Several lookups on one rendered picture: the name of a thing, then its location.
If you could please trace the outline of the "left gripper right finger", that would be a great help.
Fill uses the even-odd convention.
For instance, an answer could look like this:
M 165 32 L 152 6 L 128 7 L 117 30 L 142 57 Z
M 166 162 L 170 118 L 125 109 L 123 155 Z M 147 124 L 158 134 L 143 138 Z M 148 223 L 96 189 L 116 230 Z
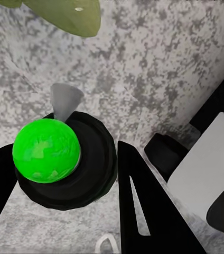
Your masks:
M 207 254 L 138 150 L 118 141 L 122 254 Z M 132 177 L 151 236 L 138 232 Z

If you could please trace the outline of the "insectifuge atomizer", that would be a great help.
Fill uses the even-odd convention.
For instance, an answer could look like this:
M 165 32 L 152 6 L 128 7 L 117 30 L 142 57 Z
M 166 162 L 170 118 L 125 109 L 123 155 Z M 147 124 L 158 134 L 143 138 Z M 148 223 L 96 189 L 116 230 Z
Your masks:
M 117 150 L 105 125 L 75 109 L 85 94 L 51 85 L 53 113 L 26 125 L 12 148 L 20 188 L 45 208 L 71 210 L 94 203 L 118 183 Z

